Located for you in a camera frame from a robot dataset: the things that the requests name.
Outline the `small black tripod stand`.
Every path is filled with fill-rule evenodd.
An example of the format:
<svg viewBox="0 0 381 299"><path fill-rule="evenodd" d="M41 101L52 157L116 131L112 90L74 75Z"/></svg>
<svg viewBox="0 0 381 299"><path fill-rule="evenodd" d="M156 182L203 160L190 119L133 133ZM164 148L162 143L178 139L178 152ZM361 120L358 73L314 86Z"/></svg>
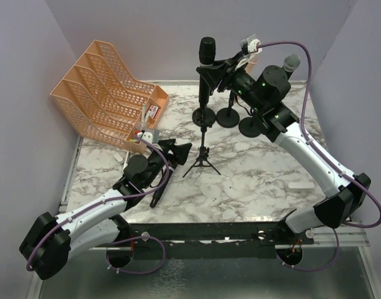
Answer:
<svg viewBox="0 0 381 299"><path fill-rule="evenodd" d="M200 126L200 131L202 133L202 139L201 144L199 147L199 155L196 158L193 165L185 172L185 174L182 176L183 178L193 169L193 168L208 168L211 167L218 175L221 175L221 173L217 170L217 168L208 160L209 157L209 151L210 148L207 148L205 146L205 134L207 132L208 128L211 128L212 126Z"/></svg>

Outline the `beige pink microphone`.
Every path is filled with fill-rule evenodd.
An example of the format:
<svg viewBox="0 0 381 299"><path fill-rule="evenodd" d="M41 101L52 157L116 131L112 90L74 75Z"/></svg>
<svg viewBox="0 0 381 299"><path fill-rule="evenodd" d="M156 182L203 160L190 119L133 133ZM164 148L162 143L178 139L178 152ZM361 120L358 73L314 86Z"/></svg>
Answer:
<svg viewBox="0 0 381 299"><path fill-rule="evenodd" d="M257 58L255 58L254 60L249 60L247 66L245 68L247 74L249 74L249 75L252 74L252 71L253 71L255 65L257 64L257 62L258 62Z"/></svg>

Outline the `black stand with round base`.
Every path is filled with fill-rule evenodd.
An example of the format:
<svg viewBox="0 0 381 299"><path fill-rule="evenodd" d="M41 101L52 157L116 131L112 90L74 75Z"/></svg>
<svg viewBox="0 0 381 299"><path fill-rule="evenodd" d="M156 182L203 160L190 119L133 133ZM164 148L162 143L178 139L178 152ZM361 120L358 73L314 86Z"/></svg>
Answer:
<svg viewBox="0 0 381 299"><path fill-rule="evenodd" d="M233 109L234 102L235 93L230 92L228 107L220 109L216 114L216 122L223 128L234 128L240 121L238 112Z"/></svg>

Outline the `silver mesh head black microphone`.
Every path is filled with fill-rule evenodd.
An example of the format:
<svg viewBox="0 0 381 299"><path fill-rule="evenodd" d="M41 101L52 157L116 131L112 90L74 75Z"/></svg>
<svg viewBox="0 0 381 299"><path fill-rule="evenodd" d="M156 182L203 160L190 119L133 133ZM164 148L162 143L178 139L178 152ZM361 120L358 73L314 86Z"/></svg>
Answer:
<svg viewBox="0 0 381 299"><path fill-rule="evenodd" d="M300 56L297 54L290 54L283 61L283 70L285 72L293 73L301 63Z"/></svg>

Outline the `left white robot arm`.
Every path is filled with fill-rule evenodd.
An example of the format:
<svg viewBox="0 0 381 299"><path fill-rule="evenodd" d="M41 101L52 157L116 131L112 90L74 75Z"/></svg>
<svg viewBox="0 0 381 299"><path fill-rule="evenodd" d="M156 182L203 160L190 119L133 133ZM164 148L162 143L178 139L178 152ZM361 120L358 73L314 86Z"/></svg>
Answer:
<svg viewBox="0 0 381 299"><path fill-rule="evenodd" d="M45 212L35 220L19 247L27 271L46 280L79 253L99 245L132 244L139 239L121 213L148 194L162 194L175 168L186 163L192 148L191 143L177 145L175 139L145 144L151 154L130 157L122 177L102 196L70 212L57 216Z"/></svg>

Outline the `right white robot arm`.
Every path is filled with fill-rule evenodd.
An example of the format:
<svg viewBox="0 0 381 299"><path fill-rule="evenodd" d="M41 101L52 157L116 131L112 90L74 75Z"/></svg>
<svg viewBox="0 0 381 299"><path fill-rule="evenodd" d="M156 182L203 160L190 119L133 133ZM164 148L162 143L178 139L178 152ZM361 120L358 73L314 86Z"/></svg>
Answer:
<svg viewBox="0 0 381 299"><path fill-rule="evenodd" d="M283 104L289 92L289 78L300 65L296 54L287 56L283 66L269 65L254 80L239 67L235 57L212 66L197 67L197 73L211 90L230 90L251 109L251 116L238 124L240 133L249 138L266 136L271 142L286 150L319 184L325 199L313 207L297 209L281 220L283 230L294 234L307 229L328 226L339 227L365 198L361 187L370 186L370 178L354 174L338 163L324 148L301 129L300 119Z"/></svg>

